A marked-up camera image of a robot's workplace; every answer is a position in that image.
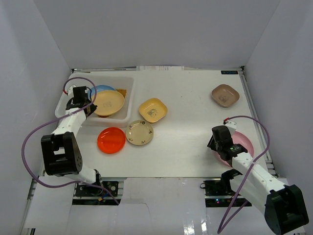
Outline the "tan round plate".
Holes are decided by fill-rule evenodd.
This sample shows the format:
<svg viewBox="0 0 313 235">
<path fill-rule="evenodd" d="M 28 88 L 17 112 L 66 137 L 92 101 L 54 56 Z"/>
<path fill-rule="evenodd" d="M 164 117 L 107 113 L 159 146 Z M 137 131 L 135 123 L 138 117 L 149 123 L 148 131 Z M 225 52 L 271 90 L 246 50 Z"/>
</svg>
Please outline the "tan round plate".
<svg viewBox="0 0 313 235">
<path fill-rule="evenodd" d="M 110 116 L 117 113 L 124 105 L 125 98 L 118 91 L 100 91 L 96 95 L 94 113 L 98 116 Z"/>
</svg>

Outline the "pink round plate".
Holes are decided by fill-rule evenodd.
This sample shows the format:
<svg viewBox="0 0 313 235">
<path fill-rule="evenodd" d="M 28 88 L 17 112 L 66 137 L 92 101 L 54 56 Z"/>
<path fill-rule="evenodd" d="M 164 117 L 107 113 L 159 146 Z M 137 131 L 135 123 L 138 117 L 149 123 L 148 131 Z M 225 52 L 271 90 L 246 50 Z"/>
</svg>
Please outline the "pink round plate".
<svg viewBox="0 0 313 235">
<path fill-rule="evenodd" d="M 252 157 L 254 157 L 254 147 L 253 147 L 252 142 L 250 141 L 250 139 L 247 136 L 245 136 L 244 134 L 236 131 L 232 135 L 232 139 L 233 139 L 234 144 L 241 144 L 244 148 L 247 149 L 248 153 Z M 220 155 L 217 152 L 214 152 L 214 156 L 222 164 L 224 164 L 226 166 L 230 166 L 230 164 L 227 161 L 224 161 L 224 160 L 221 159 Z"/>
</svg>

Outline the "blue round plate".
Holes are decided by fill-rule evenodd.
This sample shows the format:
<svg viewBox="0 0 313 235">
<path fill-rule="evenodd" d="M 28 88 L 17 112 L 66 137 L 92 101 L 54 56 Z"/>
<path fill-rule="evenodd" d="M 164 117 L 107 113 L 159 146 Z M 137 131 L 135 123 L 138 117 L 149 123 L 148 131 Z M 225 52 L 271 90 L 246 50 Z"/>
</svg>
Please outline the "blue round plate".
<svg viewBox="0 0 313 235">
<path fill-rule="evenodd" d="M 97 92 L 101 92 L 101 91 L 116 91 L 115 88 L 111 87 L 111 86 L 108 86 L 108 85 L 97 85 L 96 86 L 96 90 Z M 89 92 L 89 97 L 93 96 L 95 94 L 95 88 L 92 87 Z"/>
</svg>

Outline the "woven fan-shaped basket plate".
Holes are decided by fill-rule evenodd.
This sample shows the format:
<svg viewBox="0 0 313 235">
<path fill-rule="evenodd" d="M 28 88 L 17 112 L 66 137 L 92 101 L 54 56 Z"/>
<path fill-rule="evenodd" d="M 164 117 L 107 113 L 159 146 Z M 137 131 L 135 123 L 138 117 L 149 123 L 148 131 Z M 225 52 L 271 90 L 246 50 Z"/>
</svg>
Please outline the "woven fan-shaped basket plate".
<svg viewBox="0 0 313 235">
<path fill-rule="evenodd" d="M 108 117 L 112 117 L 112 118 L 117 118 L 117 119 L 123 119 L 127 116 L 127 99 L 126 99 L 126 90 L 125 89 L 117 89 L 116 91 L 118 91 L 119 93 L 121 93 L 124 98 L 125 98 L 125 101 L 124 101 L 124 105 L 123 107 L 115 114 L 113 115 L 110 115 L 110 116 L 99 116 L 101 118 L 108 118 Z"/>
</svg>

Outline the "brown square dish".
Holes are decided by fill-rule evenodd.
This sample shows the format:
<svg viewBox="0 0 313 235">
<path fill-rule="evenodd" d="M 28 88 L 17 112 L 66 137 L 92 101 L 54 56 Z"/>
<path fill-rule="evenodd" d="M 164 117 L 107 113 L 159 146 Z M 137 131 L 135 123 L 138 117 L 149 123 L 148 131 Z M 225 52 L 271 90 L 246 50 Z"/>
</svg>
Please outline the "brown square dish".
<svg viewBox="0 0 313 235">
<path fill-rule="evenodd" d="M 229 108 L 240 98 L 239 93 L 227 84 L 220 84 L 211 92 L 213 100 L 221 107 Z"/>
</svg>

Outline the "yellow square panda dish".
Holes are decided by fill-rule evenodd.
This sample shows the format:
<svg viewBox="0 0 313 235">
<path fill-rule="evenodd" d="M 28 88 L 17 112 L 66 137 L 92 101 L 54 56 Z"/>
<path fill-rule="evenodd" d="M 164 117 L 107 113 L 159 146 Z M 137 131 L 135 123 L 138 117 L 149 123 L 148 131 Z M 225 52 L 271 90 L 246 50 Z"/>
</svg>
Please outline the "yellow square panda dish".
<svg viewBox="0 0 313 235">
<path fill-rule="evenodd" d="M 158 98 L 150 98 L 143 102 L 138 111 L 149 123 L 155 123 L 167 115 L 167 106 Z"/>
</svg>

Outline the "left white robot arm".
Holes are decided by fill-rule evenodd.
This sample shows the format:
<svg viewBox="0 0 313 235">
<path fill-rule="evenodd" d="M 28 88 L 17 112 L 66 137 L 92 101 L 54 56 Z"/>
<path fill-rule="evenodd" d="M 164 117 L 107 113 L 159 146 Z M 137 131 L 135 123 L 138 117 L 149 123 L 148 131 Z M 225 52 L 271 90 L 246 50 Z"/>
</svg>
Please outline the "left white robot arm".
<svg viewBox="0 0 313 235">
<path fill-rule="evenodd" d="M 58 127 L 41 139 L 44 166 L 47 175 L 66 176 L 75 181 L 87 183 L 87 190 L 92 195 L 99 195 L 103 191 L 103 183 L 96 169 L 83 164 L 83 158 L 76 141 L 76 136 L 83 122 L 96 110 L 91 104 L 86 86 L 69 89 L 73 97 L 66 105 L 66 118 L 62 119 Z"/>
</svg>

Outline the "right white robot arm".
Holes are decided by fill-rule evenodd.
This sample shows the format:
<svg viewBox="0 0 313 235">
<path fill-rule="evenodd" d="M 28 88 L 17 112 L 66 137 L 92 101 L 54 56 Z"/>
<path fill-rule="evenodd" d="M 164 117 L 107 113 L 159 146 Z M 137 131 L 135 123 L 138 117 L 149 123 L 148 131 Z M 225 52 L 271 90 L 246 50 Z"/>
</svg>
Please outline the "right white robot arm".
<svg viewBox="0 0 313 235">
<path fill-rule="evenodd" d="M 212 128 L 208 147 L 229 163 L 231 170 L 221 175 L 221 190 L 226 195 L 237 193 L 264 216 L 276 235 L 283 235 L 309 223 L 301 189 L 287 185 L 255 162 L 248 150 L 235 144 L 232 135 L 236 124 L 230 122 Z"/>
</svg>

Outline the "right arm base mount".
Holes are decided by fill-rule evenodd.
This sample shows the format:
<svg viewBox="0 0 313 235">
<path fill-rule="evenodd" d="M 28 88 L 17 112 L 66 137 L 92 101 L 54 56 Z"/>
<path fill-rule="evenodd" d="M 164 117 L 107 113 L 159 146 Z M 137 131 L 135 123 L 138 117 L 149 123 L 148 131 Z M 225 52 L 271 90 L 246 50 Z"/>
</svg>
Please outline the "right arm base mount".
<svg viewBox="0 0 313 235">
<path fill-rule="evenodd" d="M 220 180 L 206 180 L 200 184 L 204 190 L 206 208 L 227 208 L 235 194 Z"/>
</svg>

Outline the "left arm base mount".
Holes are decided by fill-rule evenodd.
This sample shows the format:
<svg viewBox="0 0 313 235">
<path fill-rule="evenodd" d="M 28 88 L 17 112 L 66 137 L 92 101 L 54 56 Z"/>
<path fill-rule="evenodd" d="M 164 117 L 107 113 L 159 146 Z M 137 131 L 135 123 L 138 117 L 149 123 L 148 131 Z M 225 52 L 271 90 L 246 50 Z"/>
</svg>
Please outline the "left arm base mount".
<svg viewBox="0 0 313 235">
<path fill-rule="evenodd" d="M 118 181 L 103 181 L 102 186 L 106 190 L 77 184 L 75 186 L 72 204 L 84 206 L 117 206 L 117 203 L 108 191 L 120 203 L 122 195 L 119 192 L 121 189 L 120 183 Z"/>
</svg>

